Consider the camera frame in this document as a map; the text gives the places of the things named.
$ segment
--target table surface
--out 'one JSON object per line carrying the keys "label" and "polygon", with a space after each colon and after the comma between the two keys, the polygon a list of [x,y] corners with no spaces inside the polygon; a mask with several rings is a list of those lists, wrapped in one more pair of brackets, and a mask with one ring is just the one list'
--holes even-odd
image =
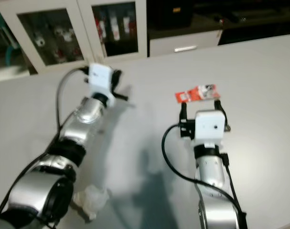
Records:
{"label": "table surface", "polygon": [[[161,154],[161,138],[178,122],[174,93],[215,83],[231,133],[224,149],[251,229],[290,224],[290,35],[117,63],[118,91],[130,95],[107,116],[80,167],[76,190],[105,187],[111,200],[85,224],[70,209],[59,228],[199,229],[199,197],[176,177]],[[9,186],[52,139],[55,91],[64,73],[0,82],[0,202]],[[63,93],[63,117],[87,94],[76,73]],[[213,102],[188,104],[188,116]],[[188,140],[170,133],[166,150],[174,165],[193,176]]]}

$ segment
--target white cabinet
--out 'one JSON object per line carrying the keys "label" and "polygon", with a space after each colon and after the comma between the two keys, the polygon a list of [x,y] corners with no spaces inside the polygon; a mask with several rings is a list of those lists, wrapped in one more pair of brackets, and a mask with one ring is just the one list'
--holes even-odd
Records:
{"label": "white cabinet", "polygon": [[78,0],[78,4],[97,61],[147,57],[145,0]]}
{"label": "white cabinet", "polygon": [[94,61],[76,0],[1,0],[0,12],[37,72]]}
{"label": "white cabinet", "polygon": [[146,1],[0,0],[38,73],[147,57]]}
{"label": "white cabinet", "polygon": [[150,40],[150,57],[217,46],[221,31],[201,32]]}

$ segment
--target black object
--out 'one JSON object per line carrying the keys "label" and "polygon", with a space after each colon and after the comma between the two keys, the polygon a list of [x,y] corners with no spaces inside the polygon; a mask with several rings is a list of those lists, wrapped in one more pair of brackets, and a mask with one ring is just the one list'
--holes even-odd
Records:
{"label": "black object", "polygon": [[37,215],[33,208],[25,207],[24,209],[13,208],[0,214],[0,219],[10,223],[14,228],[22,228],[33,221],[33,215]]}
{"label": "black object", "polygon": [[248,229],[246,216],[245,212],[238,212],[238,225],[240,229]]}
{"label": "black object", "polygon": [[219,147],[215,145],[215,148],[205,148],[204,145],[198,145],[193,148],[194,158],[198,159],[202,156],[220,156]]}
{"label": "black object", "polygon": [[79,167],[86,154],[86,150],[75,141],[65,139],[63,141],[56,141],[48,150],[48,154],[63,156]]}
{"label": "black object", "polygon": [[107,56],[117,56],[138,52],[138,41],[135,39],[119,40],[119,41],[105,41],[104,43]]}
{"label": "black object", "polygon": [[89,67],[86,66],[86,67],[80,68],[80,71],[82,71],[85,75],[88,75]]}
{"label": "black object", "polygon": [[119,79],[120,79],[121,74],[122,74],[121,70],[114,70],[114,72],[112,74],[112,80],[111,80],[111,92],[115,98],[128,101],[129,98],[127,96],[114,92],[115,88],[117,87],[117,85],[119,83]]}
{"label": "black object", "polygon": [[222,32],[222,36],[218,45],[245,42],[290,34],[290,19],[288,19],[289,21],[284,21],[285,19],[282,19],[282,17],[280,17],[279,21],[276,21],[276,19],[274,19],[274,21],[270,23],[267,23],[266,20],[267,19],[261,22],[260,19],[257,19],[258,25],[253,25],[251,22],[256,21],[255,19],[253,19],[251,20],[250,25],[244,26],[244,24],[248,22],[247,18],[246,22],[240,23],[241,27],[237,26],[234,28],[225,29]]}
{"label": "black object", "polygon": [[229,124],[227,123],[226,112],[224,111],[223,107],[221,106],[221,102],[220,102],[219,99],[216,99],[216,100],[214,101],[214,107],[215,107],[215,110],[217,110],[217,111],[221,111],[221,112],[224,114],[224,116],[225,116],[225,118],[226,118],[226,120],[225,120],[225,132],[230,132],[230,131],[231,131],[231,127],[230,127]]}
{"label": "black object", "polygon": [[181,137],[190,137],[191,140],[194,139],[195,131],[195,120],[187,119],[187,105],[186,103],[181,104],[181,111],[179,114],[179,124],[180,124],[180,135]]}
{"label": "black object", "polygon": [[54,184],[43,208],[43,215],[46,217],[46,221],[59,221],[67,213],[73,191],[73,182],[65,177]]}
{"label": "black object", "polygon": [[240,207],[240,204],[238,202],[238,198],[236,196],[236,192],[235,192],[235,189],[234,189],[231,173],[230,173],[230,170],[229,170],[229,165],[230,165],[229,156],[226,153],[223,153],[223,154],[220,154],[220,157],[222,158],[223,165],[226,167],[226,172],[227,172],[227,174],[229,176],[229,179],[230,179],[230,186],[231,186],[231,190],[232,190],[232,193],[233,193],[234,200],[236,201],[237,205]]}
{"label": "black object", "polygon": [[107,107],[107,100],[108,98],[104,95],[104,94],[101,94],[101,93],[95,93],[93,96],[92,96],[93,99],[97,99],[99,100],[100,102],[102,102],[103,106],[106,108]]}
{"label": "black object", "polygon": [[76,172],[71,165],[67,165],[64,169],[55,168],[52,166],[38,166],[34,169],[35,171],[57,174],[57,175],[64,175],[72,182],[76,181]]}
{"label": "black object", "polygon": [[191,25],[193,0],[147,0],[148,24],[158,30],[183,28]]}
{"label": "black object", "polygon": [[232,23],[239,23],[239,21],[240,21],[239,17],[230,11],[221,12],[221,16],[223,18],[229,19]]}

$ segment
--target white mount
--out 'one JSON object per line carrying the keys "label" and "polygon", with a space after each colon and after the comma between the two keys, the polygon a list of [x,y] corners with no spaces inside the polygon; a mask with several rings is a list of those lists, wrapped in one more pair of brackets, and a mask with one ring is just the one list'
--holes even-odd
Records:
{"label": "white mount", "polygon": [[194,146],[205,148],[222,147],[225,128],[225,116],[221,111],[198,111],[195,117]]}
{"label": "white mount", "polygon": [[94,93],[101,93],[105,95],[108,98],[108,107],[113,107],[115,104],[115,97],[111,92],[112,74],[113,69],[109,66],[98,63],[92,63],[89,66],[88,84],[91,96]]}

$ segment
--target robotic arm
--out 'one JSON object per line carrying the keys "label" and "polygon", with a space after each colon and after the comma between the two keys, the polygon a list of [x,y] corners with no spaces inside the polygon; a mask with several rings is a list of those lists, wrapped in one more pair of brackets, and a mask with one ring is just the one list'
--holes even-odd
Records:
{"label": "robotic arm", "polygon": [[56,225],[66,214],[74,190],[76,172],[88,141],[99,129],[105,111],[115,103],[120,71],[100,64],[89,66],[91,95],[67,118],[44,157],[12,187],[8,209],[0,211],[0,229],[38,229]]}
{"label": "robotic arm", "polygon": [[[214,110],[198,111],[195,119],[187,119],[186,103],[182,103],[180,120],[165,132],[162,152],[170,169],[181,178],[193,182],[199,194],[198,214],[202,229],[247,229],[246,213],[237,200],[227,154],[220,154],[224,132],[231,130],[220,100]],[[165,139],[174,127],[180,128],[181,137],[193,143],[195,179],[177,171],[165,153]]]}

